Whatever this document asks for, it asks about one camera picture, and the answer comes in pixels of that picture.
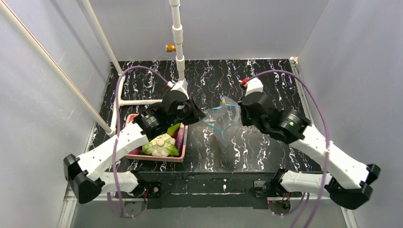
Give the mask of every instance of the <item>table surface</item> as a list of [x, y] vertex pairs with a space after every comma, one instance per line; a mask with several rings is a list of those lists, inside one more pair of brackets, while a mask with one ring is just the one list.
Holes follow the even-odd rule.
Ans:
[[[167, 80], [178, 78], [175, 61], [120, 62], [123, 70], [136, 65], [150, 67]], [[291, 72], [287, 59], [250, 60], [189, 60], [185, 75], [189, 82], [188, 93], [202, 110], [220, 105], [222, 96], [238, 101], [242, 96], [239, 81], [247, 76], [270, 69]], [[100, 115], [110, 124], [115, 97], [117, 72], [111, 67]], [[279, 108], [294, 108], [304, 113], [294, 79], [282, 74], [260, 77], [264, 93], [273, 97]], [[122, 98], [124, 100], [161, 99], [167, 92], [162, 80], [144, 70], [135, 70], [126, 76]], [[144, 106], [124, 106], [120, 116], [122, 127], [129, 114], [138, 113]], [[98, 125], [90, 150], [108, 139]], [[276, 172], [279, 168], [293, 171], [321, 171], [320, 166], [298, 150], [261, 134], [255, 127], [241, 127], [232, 143], [224, 148], [212, 134], [211, 128], [199, 122], [190, 125], [183, 163], [137, 161], [122, 158], [119, 171], [173, 171], [173, 172]]]

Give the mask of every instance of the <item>transparent plastic bag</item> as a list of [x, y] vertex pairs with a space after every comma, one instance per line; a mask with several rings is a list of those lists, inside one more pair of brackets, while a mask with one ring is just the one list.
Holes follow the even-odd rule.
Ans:
[[207, 109], [204, 113], [206, 117], [203, 122], [224, 147], [227, 147], [242, 124], [238, 103], [225, 96], [219, 107]]

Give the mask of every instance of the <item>pink tray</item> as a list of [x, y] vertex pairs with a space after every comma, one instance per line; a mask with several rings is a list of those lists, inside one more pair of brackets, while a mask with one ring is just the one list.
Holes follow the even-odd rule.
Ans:
[[[127, 117], [126, 125], [128, 125], [138, 114], [130, 114]], [[182, 153], [180, 157], [156, 157], [151, 155], [139, 155], [139, 154], [130, 154], [128, 153], [125, 157], [128, 159], [135, 159], [135, 160], [149, 160], [149, 161], [159, 161], [159, 162], [183, 162], [185, 157], [186, 151], [186, 139], [188, 135], [188, 126], [185, 125], [185, 136], [183, 138], [183, 146], [182, 146]]]

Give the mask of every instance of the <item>gray wall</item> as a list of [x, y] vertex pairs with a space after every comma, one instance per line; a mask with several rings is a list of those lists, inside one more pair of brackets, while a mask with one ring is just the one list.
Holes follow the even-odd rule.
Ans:
[[[186, 59], [297, 56], [328, 0], [183, 0]], [[168, 0], [93, 0], [119, 61], [174, 59]]]
[[[6, 2], [98, 108], [109, 63], [78, 4]], [[56, 227], [62, 160], [84, 151], [93, 120], [1, 15], [0, 31], [1, 227]]]
[[331, 139], [382, 169], [359, 227], [403, 227], [402, 40], [402, 1], [330, 0], [299, 56]]

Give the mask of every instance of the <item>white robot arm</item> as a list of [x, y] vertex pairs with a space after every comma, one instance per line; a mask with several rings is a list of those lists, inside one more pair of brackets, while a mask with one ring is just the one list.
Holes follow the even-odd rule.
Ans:
[[[166, 133], [177, 123], [193, 124], [205, 115], [189, 98], [184, 81], [177, 82], [163, 97], [161, 103], [150, 105], [130, 124], [120, 131], [116, 148], [118, 161], [135, 148]], [[113, 136], [95, 149], [64, 158], [64, 173], [69, 186], [79, 203], [92, 201], [101, 193], [117, 191], [113, 173], [105, 172], [112, 165], [112, 152], [117, 136]], [[133, 193], [136, 187], [144, 187], [145, 181], [139, 180], [134, 171], [118, 173], [121, 191]]]
[[[272, 99], [263, 93], [263, 85], [254, 78], [245, 84], [246, 93], [239, 102], [242, 124], [254, 125], [262, 133], [283, 141], [308, 155], [323, 166], [325, 138], [311, 122], [296, 110], [278, 110]], [[324, 196], [338, 205], [356, 209], [369, 200], [369, 186], [380, 173], [375, 164], [363, 164], [344, 153], [331, 142], [329, 167], [326, 174]], [[286, 192], [318, 194], [322, 174], [298, 173], [279, 169], [274, 178], [261, 189], [260, 195], [276, 196]]]

